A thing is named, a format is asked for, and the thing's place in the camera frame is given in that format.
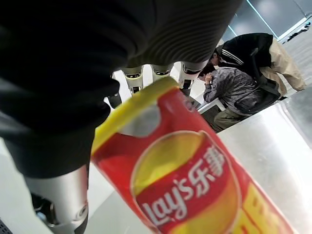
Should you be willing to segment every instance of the lay's chip canister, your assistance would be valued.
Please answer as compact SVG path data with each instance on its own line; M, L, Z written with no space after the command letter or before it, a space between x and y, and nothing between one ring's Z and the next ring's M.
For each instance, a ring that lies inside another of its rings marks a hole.
M92 154L155 233L295 233L170 77L112 112Z

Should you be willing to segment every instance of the yellow lid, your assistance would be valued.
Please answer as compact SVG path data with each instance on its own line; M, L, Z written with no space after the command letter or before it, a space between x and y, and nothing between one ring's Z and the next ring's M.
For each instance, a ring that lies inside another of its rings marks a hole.
M132 98L117 107L106 121L96 128L91 153L173 87L178 88L178 83L171 77L165 77L133 94Z

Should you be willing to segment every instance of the gray jacket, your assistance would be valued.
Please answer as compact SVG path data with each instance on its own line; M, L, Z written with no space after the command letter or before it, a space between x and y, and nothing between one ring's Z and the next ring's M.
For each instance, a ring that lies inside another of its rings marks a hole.
M251 90L255 89L257 84L255 80L246 73L233 67L221 67L212 72L213 78L211 84L206 85L204 99L211 102L219 98L221 102L226 103L228 108L243 116L248 116L234 106L234 103ZM263 99L263 91L257 90L247 95L240 101L244 108L251 108L260 103Z

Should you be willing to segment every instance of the person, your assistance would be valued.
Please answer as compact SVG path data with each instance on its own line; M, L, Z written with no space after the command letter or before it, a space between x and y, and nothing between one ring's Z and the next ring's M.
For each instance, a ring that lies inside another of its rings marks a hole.
M287 89L277 73L282 74L293 89L297 91L305 89L306 84L293 59L273 35L267 33L251 33L235 37L218 46L210 61L215 66L236 67L253 76L250 54L255 48L259 49L255 60L260 72L266 78L278 83L281 96L287 93Z
M207 103L219 98L227 105L214 118L218 132L250 116L242 108L236 107L235 102L256 88L257 84L251 76L234 67L220 67L216 70L212 63L208 63L198 77L205 81L204 100ZM262 90L256 90L239 101L239 106L252 108L263 100L263 96Z

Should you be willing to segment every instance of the lay's logo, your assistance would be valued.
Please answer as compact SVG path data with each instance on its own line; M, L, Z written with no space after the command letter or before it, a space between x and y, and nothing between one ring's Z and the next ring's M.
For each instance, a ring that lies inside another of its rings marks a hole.
M225 233L241 205L231 165L205 132L155 141L135 166L132 193L153 224L171 234Z

